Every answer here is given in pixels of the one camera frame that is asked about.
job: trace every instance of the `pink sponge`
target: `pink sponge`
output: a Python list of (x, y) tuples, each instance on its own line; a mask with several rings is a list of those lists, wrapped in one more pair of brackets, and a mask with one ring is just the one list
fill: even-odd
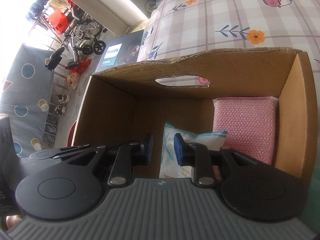
[(213, 104), (213, 131), (228, 131), (224, 146), (270, 165), (278, 98), (217, 98)]

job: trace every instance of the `shoe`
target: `shoe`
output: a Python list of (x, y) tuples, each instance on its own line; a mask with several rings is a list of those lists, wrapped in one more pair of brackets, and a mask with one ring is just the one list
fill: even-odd
[(68, 95), (58, 95), (59, 102), (61, 105), (66, 104), (70, 101), (71, 96)]
[(62, 116), (66, 112), (67, 108), (65, 106), (57, 106), (55, 112), (58, 116)]

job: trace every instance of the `blue circle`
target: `blue circle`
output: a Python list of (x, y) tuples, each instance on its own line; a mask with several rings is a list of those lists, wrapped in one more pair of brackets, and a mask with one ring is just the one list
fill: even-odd
[(14, 112), (16, 113), (17, 116), (24, 117), (28, 113), (28, 108), (26, 106), (16, 106), (14, 108)]
[(20, 154), (22, 152), (21, 144), (18, 142), (13, 142), (14, 149), (16, 150), (16, 154)]
[(25, 64), (21, 69), (21, 74), (24, 78), (32, 78), (35, 74), (35, 67), (31, 64)]

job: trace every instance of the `pink flower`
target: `pink flower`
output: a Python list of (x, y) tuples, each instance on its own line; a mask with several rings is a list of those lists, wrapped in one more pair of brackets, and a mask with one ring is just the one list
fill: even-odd
[(201, 85), (209, 85), (210, 84), (210, 82), (206, 78), (203, 78), (203, 77), (199, 77), (199, 83)]

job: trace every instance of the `screw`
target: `screw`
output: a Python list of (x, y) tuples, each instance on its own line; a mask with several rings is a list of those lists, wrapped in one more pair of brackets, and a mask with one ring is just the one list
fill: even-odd
[(123, 177), (114, 177), (110, 180), (110, 183), (113, 185), (122, 185), (125, 183), (125, 178)]
[(214, 179), (209, 177), (202, 177), (198, 180), (198, 182), (201, 185), (211, 185), (214, 183)]

